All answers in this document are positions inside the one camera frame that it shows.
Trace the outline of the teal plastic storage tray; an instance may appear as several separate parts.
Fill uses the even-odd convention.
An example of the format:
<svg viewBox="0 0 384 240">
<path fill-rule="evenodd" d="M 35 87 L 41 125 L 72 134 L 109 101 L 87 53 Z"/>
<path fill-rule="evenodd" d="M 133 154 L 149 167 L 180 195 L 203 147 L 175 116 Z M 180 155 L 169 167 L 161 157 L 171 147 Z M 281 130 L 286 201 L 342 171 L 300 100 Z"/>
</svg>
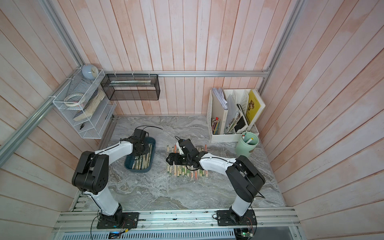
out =
<svg viewBox="0 0 384 240">
<path fill-rule="evenodd" d="M 151 167 L 155 156 L 156 140 L 152 137 L 146 137 L 145 143 L 149 145 L 149 152 L 146 155 L 126 156 L 124 166 L 127 170 L 134 173 L 147 173 Z"/>
</svg>

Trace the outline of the red striped chopsticks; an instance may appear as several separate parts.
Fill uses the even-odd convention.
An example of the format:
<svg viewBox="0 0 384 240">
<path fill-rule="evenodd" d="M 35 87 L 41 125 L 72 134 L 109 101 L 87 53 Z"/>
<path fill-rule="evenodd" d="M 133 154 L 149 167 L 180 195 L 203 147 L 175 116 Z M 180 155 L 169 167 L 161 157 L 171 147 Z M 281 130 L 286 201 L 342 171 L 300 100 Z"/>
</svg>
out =
<svg viewBox="0 0 384 240">
<path fill-rule="evenodd" d="M 178 153 L 177 145 L 174 146 L 174 153 Z M 178 177 L 178 166 L 174 165 L 174 176 Z"/>
</svg>

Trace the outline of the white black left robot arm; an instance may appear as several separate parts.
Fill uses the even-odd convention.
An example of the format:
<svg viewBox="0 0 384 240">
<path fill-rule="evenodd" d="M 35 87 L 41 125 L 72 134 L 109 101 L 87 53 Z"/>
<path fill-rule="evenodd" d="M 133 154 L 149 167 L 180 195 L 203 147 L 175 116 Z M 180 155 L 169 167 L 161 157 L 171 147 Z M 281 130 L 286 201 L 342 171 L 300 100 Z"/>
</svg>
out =
<svg viewBox="0 0 384 240">
<path fill-rule="evenodd" d="M 97 229 L 134 229 L 137 227 L 139 213 L 124 213 L 123 207 L 112 196 L 108 185 L 109 166 L 122 157 L 134 160 L 143 157 L 152 161 L 156 149 L 156 140 L 148 132 L 134 130 L 132 136 L 121 139 L 108 148 L 81 154 L 72 178 L 72 185 L 91 197 L 100 213 Z"/>
</svg>

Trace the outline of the panda printed chopsticks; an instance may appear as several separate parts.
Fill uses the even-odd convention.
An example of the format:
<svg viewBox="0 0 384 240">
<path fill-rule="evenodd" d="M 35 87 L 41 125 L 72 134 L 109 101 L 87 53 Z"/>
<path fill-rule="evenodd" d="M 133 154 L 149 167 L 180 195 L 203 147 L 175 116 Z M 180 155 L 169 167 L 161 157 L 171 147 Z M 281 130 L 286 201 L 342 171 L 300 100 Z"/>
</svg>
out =
<svg viewBox="0 0 384 240">
<path fill-rule="evenodd" d="M 169 148 L 169 145 L 167 145 L 167 157 L 168 157 L 169 153 L 170 153 L 170 148 Z M 167 173 L 169 174 L 169 172 L 170 172 L 170 165 L 167 162 Z"/>
</svg>

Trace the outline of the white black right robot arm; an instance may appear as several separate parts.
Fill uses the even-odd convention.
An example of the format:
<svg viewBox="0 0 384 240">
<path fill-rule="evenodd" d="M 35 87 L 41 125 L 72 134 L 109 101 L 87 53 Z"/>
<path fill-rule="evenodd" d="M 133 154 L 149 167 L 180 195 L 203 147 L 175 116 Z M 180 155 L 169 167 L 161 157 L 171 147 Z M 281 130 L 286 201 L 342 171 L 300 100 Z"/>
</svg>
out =
<svg viewBox="0 0 384 240">
<path fill-rule="evenodd" d="M 190 139 L 178 139 L 178 153 L 170 153 L 166 162 L 170 165 L 187 166 L 190 171 L 213 171 L 228 177 L 236 198 L 228 210 L 217 210 L 214 219 L 219 226 L 257 225 L 255 211 L 251 208 L 256 197 L 263 198 L 261 188 L 265 177 L 245 156 L 224 158 L 198 151 Z"/>
</svg>

